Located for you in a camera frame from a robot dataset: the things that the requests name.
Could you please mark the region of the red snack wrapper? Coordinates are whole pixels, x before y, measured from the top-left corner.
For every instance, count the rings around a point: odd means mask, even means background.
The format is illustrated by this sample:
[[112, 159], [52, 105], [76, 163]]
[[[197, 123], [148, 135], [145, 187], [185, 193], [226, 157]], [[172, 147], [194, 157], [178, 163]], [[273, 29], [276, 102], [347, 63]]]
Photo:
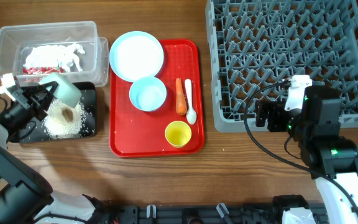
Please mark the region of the red snack wrapper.
[[23, 75], [43, 75], [51, 73], [63, 73], [64, 69], [61, 67], [29, 67], [23, 68]]

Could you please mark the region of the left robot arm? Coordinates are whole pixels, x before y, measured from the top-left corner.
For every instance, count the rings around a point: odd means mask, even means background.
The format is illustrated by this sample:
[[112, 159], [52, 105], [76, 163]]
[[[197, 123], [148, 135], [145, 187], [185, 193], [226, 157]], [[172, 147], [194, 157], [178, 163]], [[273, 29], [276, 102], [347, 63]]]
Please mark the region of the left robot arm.
[[76, 105], [81, 92], [56, 81], [12, 91], [0, 112], [0, 223], [107, 223], [109, 212], [98, 199], [54, 191], [38, 172], [13, 156], [7, 143], [20, 129], [46, 117], [53, 99]]

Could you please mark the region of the white rice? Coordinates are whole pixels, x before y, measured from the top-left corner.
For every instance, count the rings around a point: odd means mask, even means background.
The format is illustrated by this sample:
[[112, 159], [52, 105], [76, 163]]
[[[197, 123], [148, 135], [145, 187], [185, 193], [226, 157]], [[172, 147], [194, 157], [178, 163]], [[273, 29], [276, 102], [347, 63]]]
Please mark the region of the white rice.
[[[68, 123], [62, 116], [62, 109], [69, 108], [73, 112], [73, 121]], [[46, 133], [52, 139], [81, 138], [94, 134], [94, 127], [89, 123], [83, 103], [78, 102], [75, 108], [71, 108], [60, 100], [53, 100], [47, 110], [47, 116], [43, 119]]]

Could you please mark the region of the brown mushroom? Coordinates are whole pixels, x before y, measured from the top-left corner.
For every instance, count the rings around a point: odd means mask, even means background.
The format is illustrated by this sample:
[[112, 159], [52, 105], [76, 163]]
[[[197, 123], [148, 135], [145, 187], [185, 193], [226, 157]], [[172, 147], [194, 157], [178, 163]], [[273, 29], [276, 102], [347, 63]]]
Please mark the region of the brown mushroom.
[[69, 108], [62, 109], [62, 116], [65, 118], [66, 122], [68, 123], [73, 121], [73, 112]]

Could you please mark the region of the orange carrot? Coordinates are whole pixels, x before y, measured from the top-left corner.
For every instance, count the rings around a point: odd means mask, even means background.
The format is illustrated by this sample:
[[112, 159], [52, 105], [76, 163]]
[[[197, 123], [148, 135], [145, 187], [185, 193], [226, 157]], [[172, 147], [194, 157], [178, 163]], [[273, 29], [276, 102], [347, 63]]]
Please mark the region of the orange carrot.
[[183, 92], [183, 87], [180, 78], [176, 78], [175, 88], [176, 88], [176, 112], [179, 115], [185, 115], [187, 112], [187, 105], [186, 105], [185, 95]]

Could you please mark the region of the light green bowl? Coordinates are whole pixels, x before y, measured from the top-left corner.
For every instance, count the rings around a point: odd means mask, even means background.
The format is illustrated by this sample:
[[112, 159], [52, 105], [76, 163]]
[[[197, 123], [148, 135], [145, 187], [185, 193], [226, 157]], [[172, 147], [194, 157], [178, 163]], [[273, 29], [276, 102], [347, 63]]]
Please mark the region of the light green bowl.
[[57, 87], [52, 91], [52, 87], [47, 90], [53, 93], [53, 96], [71, 108], [75, 108], [81, 99], [81, 91], [71, 82], [64, 79], [59, 73], [51, 73], [39, 81], [40, 85], [46, 86], [52, 82], [57, 83]]

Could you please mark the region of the yellow cup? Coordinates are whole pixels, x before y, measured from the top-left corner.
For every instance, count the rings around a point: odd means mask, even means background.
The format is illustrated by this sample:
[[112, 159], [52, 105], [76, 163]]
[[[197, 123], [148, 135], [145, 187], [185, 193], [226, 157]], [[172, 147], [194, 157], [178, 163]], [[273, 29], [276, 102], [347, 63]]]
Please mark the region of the yellow cup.
[[190, 126], [184, 121], [173, 121], [165, 128], [165, 139], [175, 147], [182, 148], [192, 137]]

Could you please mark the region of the white tissue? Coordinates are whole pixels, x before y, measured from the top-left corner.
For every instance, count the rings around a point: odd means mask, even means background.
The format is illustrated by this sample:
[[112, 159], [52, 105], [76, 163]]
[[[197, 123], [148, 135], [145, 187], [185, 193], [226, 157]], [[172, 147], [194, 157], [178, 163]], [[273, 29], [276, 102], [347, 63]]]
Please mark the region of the white tissue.
[[25, 68], [59, 67], [64, 72], [71, 72], [75, 66], [79, 72], [83, 69], [80, 65], [80, 58], [77, 54], [85, 54], [80, 44], [64, 45], [43, 45], [34, 47], [29, 56], [25, 59]]

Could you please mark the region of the light blue rice bowl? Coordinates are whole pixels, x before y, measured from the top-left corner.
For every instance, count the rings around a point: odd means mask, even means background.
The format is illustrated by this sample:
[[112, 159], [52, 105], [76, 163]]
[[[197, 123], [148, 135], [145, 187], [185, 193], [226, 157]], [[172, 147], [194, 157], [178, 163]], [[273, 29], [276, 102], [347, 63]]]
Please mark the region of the light blue rice bowl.
[[167, 98], [167, 88], [156, 77], [145, 77], [135, 81], [129, 89], [129, 99], [138, 110], [152, 112], [159, 109]]

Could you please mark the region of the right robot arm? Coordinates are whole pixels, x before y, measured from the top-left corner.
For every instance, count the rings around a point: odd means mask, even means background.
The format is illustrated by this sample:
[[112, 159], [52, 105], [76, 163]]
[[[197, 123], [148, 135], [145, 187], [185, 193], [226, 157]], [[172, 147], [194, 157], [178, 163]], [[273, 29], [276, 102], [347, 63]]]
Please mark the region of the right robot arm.
[[358, 147], [340, 136], [340, 92], [326, 86], [308, 86], [297, 96], [297, 109], [283, 102], [255, 101], [257, 126], [288, 133], [303, 164], [288, 161], [265, 147], [273, 158], [305, 170], [323, 198], [330, 223], [358, 223]]

